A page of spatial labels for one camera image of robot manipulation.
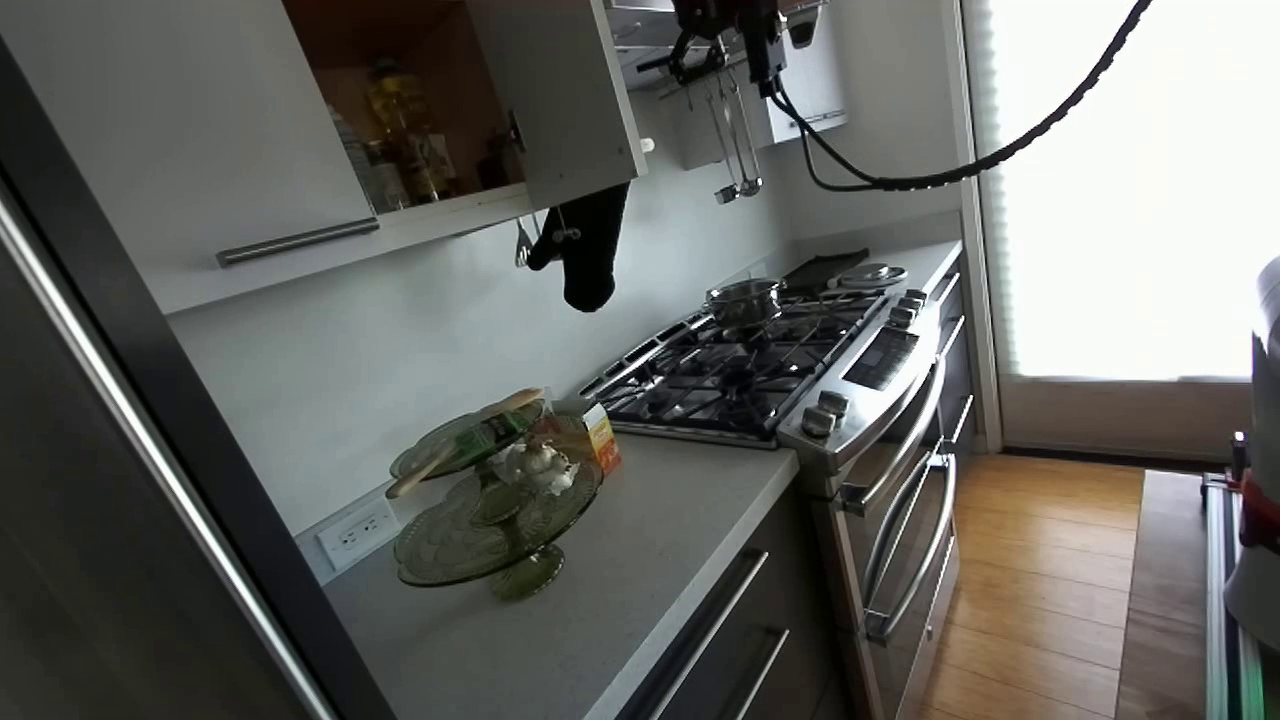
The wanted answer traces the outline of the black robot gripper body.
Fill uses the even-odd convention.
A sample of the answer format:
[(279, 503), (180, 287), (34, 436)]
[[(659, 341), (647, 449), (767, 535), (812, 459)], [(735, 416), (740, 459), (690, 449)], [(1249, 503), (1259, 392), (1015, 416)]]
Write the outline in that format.
[(699, 79), (725, 63), (718, 37), (735, 31), (747, 55), (753, 84), (775, 84), (785, 73), (785, 46), (809, 47), (815, 37), (819, 0), (671, 0), (675, 46), (654, 61), (678, 84)]

